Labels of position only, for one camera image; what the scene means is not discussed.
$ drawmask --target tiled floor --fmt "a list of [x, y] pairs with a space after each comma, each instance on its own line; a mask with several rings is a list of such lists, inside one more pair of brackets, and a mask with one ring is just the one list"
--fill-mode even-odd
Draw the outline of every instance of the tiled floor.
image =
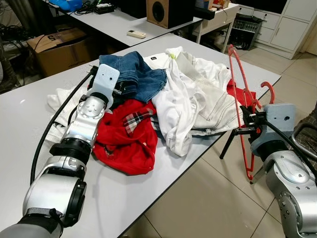
[[[294, 60], [255, 48], [241, 60], [282, 75], [276, 102], [296, 105], [296, 123], [317, 100], [317, 57]], [[265, 95], [261, 102], [269, 101]], [[131, 238], [284, 238], [279, 209], [262, 177], [250, 185], [241, 146], [235, 138], [226, 157], [218, 156], [227, 133], [128, 231]], [[258, 158], [255, 170], [261, 166]]]

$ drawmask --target remote control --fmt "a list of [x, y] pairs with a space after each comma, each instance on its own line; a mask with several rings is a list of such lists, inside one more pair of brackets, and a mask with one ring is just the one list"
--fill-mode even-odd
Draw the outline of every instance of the remote control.
[[133, 37], [137, 37], [137, 38], [145, 38], [147, 36], [147, 34], [143, 33], [143, 32], [140, 32], [140, 31], [133, 31], [133, 30], [130, 30], [127, 32], [127, 35], [128, 36], [133, 36]]

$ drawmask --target blue jeans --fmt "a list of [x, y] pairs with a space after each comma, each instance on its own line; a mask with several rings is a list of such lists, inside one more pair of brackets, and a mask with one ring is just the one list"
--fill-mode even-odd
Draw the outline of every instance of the blue jeans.
[[99, 56], [99, 62], [119, 70], [117, 85], [122, 86], [119, 90], [125, 98], [147, 103], [166, 84], [165, 70], [152, 70], [136, 51], [125, 56]]

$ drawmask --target white drawer unit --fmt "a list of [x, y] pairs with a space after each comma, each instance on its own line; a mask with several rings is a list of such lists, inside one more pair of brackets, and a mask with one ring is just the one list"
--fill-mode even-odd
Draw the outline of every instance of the white drawer unit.
[[244, 6], [240, 6], [238, 13], [239, 14], [243, 14], [243, 15], [247, 15], [247, 16], [252, 16], [254, 12], [254, 8], [251, 7], [244, 7]]
[[279, 20], [279, 16], [269, 14], [262, 11], [254, 11], [253, 16], [256, 16], [257, 18], [260, 18], [263, 20], [262, 26], [274, 30], [277, 22]]
[[307, 26], [307, 23], [283, 17], [271, 43], [293, 51]]
[[265, 27], [260, 28], [260, 32], [257, 35], [257, 39], [265, 42], [269, 42], [274, 30]]
[[285, 15], [310, 21], [316, 9], [316, 0], [290, 0]]

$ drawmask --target speaker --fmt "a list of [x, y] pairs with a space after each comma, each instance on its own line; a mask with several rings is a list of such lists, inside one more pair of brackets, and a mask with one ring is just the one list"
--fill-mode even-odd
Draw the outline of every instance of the speaker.
[[166, 29], [192, 21], [195, 0], [147, 0], [147, 21]]

